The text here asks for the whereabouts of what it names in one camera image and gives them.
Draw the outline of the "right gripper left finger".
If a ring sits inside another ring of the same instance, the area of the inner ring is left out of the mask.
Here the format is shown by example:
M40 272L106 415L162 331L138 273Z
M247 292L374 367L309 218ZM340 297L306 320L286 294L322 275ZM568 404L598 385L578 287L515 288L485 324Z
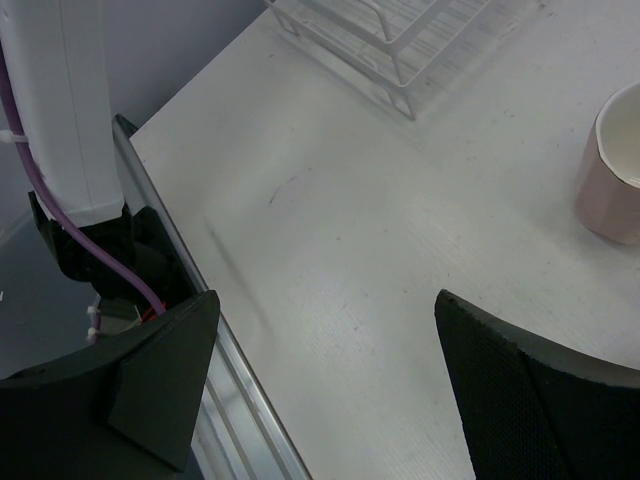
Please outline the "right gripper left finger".
M181 303L158 318L1 382L4 479L172 479L202 394Z

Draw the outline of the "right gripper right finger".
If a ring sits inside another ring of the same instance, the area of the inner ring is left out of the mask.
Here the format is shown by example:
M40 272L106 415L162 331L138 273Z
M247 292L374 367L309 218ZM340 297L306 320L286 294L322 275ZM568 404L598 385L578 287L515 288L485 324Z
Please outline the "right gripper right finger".
M450 291L434 316L478 479L636 479L639 373Z

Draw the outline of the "light pink plastic cup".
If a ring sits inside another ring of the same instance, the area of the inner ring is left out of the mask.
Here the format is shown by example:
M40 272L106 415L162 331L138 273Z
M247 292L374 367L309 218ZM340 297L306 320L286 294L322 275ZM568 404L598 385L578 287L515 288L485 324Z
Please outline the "light pink plastic cup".
M595 116L577 177L580 223L610 241L639 243L639 84L612 94Z

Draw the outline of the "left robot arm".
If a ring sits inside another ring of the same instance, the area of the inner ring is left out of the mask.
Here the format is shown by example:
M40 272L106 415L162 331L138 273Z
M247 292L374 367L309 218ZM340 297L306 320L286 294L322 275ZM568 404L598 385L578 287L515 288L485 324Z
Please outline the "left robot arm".
M160 315L190 287L158 212L125 197L101 13L97 1L2 3L1 138L20 155L36 226L62 273Z

